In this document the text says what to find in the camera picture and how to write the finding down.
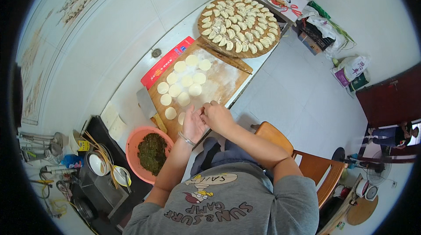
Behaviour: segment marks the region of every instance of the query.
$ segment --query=red scissors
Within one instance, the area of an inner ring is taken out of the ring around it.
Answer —
[[[291,11],[298,17],[298,16],[301,16],[302,15],[302,12],[301,11],[298,11],[298,10],[295,10],[295,9],[298,9],[298,6],[297,5],[295,5],[295,4],[292,4],[290,7],[289,6],[286,6],[286,5],[281,5],[280,6],[281,7],[281,10],[284,10],[284,11],[281,11],[281,12],[286,12],[286,11],[288,11],[288,8],[289,9],[291,9]]]

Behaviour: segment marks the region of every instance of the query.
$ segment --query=silver bracelet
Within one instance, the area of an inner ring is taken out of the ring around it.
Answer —
[[[187,143],[191,144],[192,146],[195,146],[195,145],[196,145],[196,144],[195,144],[195,143],[193,143],[190,139],[186,138],[186,137],[183,135],[183,133],[182,133],[181,131],[179,131],[179,132],[178,132],[178,135],[179,135],[182,139],[184,139],[184,141],[186,141]]]

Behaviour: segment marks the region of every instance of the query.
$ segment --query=cartoon print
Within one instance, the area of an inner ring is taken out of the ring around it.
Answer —
[[[205,188],[209,187],[210,185],[220,185],[232,182],[237,179],[237,175],[233,173],[222,173],[219,175],[207,176],[202,177],[201,174],[198,174],[191,180],[184,182],[187,186],[193,184],[197,191],[193,193],[183,192],[186,194],[186,201],[190,203],[200,203],[205,199],[212,197],[213,192],[207,192]]]

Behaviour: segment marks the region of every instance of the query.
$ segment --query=cleaver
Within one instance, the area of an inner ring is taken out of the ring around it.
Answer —
[[[167,128],[165,127],[164,123],[162,122],[161,117],[159,116],[157,109],[155,108],[154,103],[152,102],[151,96],[148,93],[146,87],[140,89],[137,93],[137,101],[139,102],[139,106],[143,111],[143,114],[147,118],[155,118],[155,124],[159,127],[159,129],[167,133]]]

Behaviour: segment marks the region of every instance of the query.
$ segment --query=hand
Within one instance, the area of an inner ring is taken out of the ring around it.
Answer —
[[[205,111],[200,117],[205,124],[218,134],[227,137],[229,131],[237,124],[229,110],[216,101],[206,102],[203,107]]]
[[[191,105],[187,109],[186,116],[184,117],[183,135],[193,143],[199,142],[203,133],[209,129],[209,127],[200,118],[203,111],[203,107],[194,111],[194,105]]]

